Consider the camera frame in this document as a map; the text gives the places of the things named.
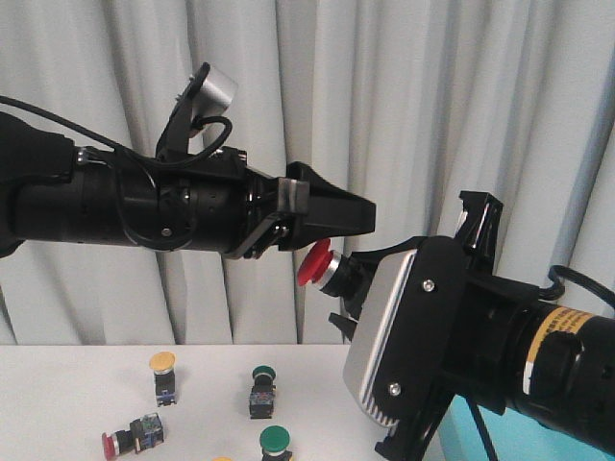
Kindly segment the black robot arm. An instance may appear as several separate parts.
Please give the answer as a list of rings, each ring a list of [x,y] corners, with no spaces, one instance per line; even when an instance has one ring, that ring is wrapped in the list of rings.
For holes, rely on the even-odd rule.
[[[28,240],[257,258],[373,231],[376,207],[302,162],[282,177],[222,147],[178,162],[78,147],[1,117],[1,253]]]
[[[330,320],[350,340],[344,380],[388,429],[376,451],[419,460],[455,397],[473,412],[513,409],[605,452],[614,450],[614,323],[561,306],[565,267],[541,288],[494,275],[502,204],[464,191],[454,237],[418,236],[334,255],[321,290],[343,300]]]

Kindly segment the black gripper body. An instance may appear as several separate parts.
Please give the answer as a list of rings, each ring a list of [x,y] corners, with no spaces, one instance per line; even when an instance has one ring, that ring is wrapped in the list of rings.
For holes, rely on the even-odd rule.
[[[187,250],[258,258],[288,243],[296,220],[308,214],[308,182],[260,173],[235,148],[188,155],[184,172],[195,219]]]
[[[440,370],[419,411],[400,420],[375,446],[387,460],[420,460],[452,399],[464,397],[503,413],[511,382],[514,324],[534,301],[536,288],[493,276],[502,203],[487,192],[463,191],[462,220],[453,240],[465,254],[465,287]]]

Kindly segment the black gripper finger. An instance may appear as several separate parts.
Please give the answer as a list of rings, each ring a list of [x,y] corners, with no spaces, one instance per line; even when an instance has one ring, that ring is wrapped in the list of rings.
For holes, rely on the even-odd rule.
[[[371,233],[376,226],[373,202],[331,184],[299,161],[287,165],[278,204],[288,228],[278,243],[281,251],[328,237]]]
[[[352,340],[354,338],[357,322],[353,319],[332,312],[328,321],[342,333],[345,339]]]
[[[343,255],[340,268],[345,277],[341,297],[345,311],[360,312],[365,301],[401,294],[416,266],[418,250],[427,239],[413,236],[388,248]]]

